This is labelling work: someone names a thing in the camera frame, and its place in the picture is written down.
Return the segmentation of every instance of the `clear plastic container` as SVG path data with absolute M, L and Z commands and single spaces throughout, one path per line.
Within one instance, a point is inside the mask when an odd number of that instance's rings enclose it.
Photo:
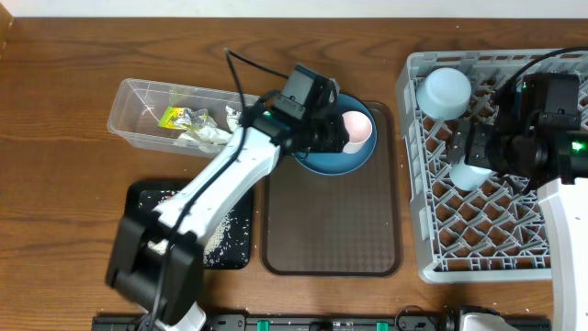
M 253 105 L 256 96 L 245 95 L 247 106 Z M 119 87 L 108 119 L 108 130 L 126 139 L 131 145 L 176 154 L 214 157 L 222 146 L 176 146 L 175 139 L 184 132 L 160 127 L 159 119 L 168 107 L 187 107 L 193 110 L 206 108 L 219 128 L 229 131 L 226 106 L 240 110 L 239 94 L 202 87 L 181 86 L 125 79 Z

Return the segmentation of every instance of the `brown tray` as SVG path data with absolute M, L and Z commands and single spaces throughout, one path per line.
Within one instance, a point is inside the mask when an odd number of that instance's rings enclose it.
M 393 120 L 383 104 L 365 105 L 378 141 L 357 171 L 321 176 L 286 157 L 267 180 L 262 261 L 272 273 L 384 277 L 400 267 Z

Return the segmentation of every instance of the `wooden table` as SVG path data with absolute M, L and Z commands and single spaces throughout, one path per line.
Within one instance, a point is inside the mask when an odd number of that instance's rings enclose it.
M 412 52 L 587 40 L 588 21 L 579 20 L 17 18 L 0 61 L 0 329 L 87 330 L 96 314 L 137 312 L 104 283 L 127 187 L 146 177 L 194 177 L 209 159 L 132 148 L 109 133 L 125 78 L 234 90 L 222 53 L 230 47 L 282 72 L 305 63 L 396 114 L 394 84 Z M 283 85 L 246 65 L 238 71 L 251 94 Z M 396 143 L 406 165 L 398 134 Z M 429 285 L 418 277 L 406 168 L 399 167 L 404 261 L 394 276 L 274 276 L 260 262 L 257 213 L 250 264 L 208 272 L 202 304 L 250 314 L 395 315 L 407 304 L 440 311 L 469 303 L 551 316 L 548 281 Z M 258 185 L 257 211 L 263 193 Z

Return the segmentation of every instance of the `white cup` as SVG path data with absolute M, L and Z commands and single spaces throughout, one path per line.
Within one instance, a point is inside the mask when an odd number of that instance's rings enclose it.
M 492 173 L 490 169 L 466 165 L 466 156 L 461 156 L 458 164 L 451 165 L 449 177 L 459 189 L 472 191 L 482 186 Z
M 469 79 L 459 70 L 439 68 L 428 75 L 416 90 L 421 110 L 433 119 L 454 120 L 468 109 Z
M 343 153 L 355 154 L 371 136 L 373 131 L 371 120 L 360 111 L 347 111 L 343 113 L 343 122 L 347 133 L 349 133 L 349 143 L 343 146 Z

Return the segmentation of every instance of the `robotic arm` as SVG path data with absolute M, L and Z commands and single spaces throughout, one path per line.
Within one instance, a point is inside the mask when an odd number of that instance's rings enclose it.
M 297 65 L 282 91 L 268 93 L 248 109 L 243 104 L 242 127 L 190 184 L 153 212 L 125 211 L 107 284 L 141 307 L 153 307 L 150 329 L 203 326 L 206 316 L 195 302 L 203 292 L 204 246 L 282 156 L 343 151 L 349 135 L 336 109 L 338 93 L 334 80 Z M 165 254 L 150 248 L 162 242 Z
M 537 189 L 551 252 L 553 329 L 558 331 L 588 330 L 588 132 L 580 131 L 578 92 L 575 74 L 528 74 L 518 90 L 507 83 L 495 99 L 495 124 L 461 120 L 448 152 L 451 162 L 465 155 L 466 164 L 505 179 L 507 174 L 528 177 L 522 191 L 513 186 L 520 194 Z M 495 317 L 462 318 L 459 330 L 509 330 L 506 324 L 493 326 Z

